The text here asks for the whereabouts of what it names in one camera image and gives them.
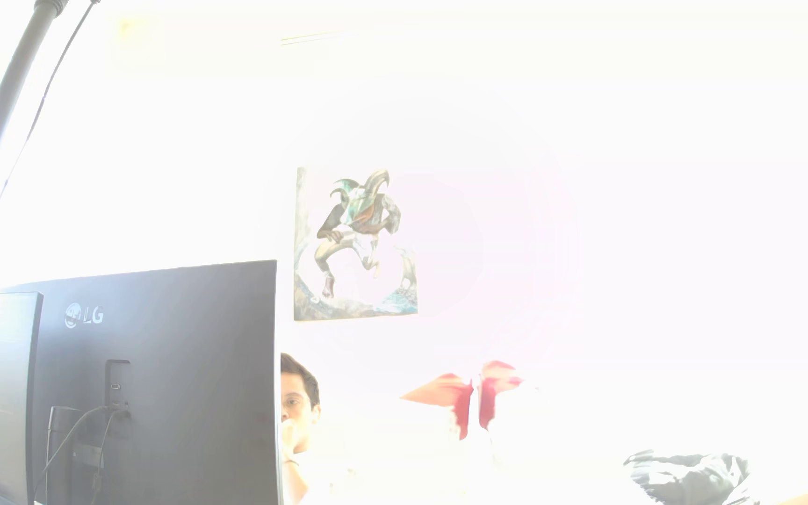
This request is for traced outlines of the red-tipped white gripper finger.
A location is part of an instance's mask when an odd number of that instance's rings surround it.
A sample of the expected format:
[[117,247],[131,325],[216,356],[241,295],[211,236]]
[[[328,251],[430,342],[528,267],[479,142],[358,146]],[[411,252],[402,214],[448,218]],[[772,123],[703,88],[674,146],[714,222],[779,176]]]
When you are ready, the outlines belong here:
[[446,409],[452,416],[458,440],[465,440],[469,434],[469,412],[473,394],[474,385],[471,379],[446,373],[410,390],[400,396],[400,399]]
[[506,362],[489,361],[482,366],[478,387],[478,423],[484,430],[496,417],[497,398],[522,384],[522,376]]

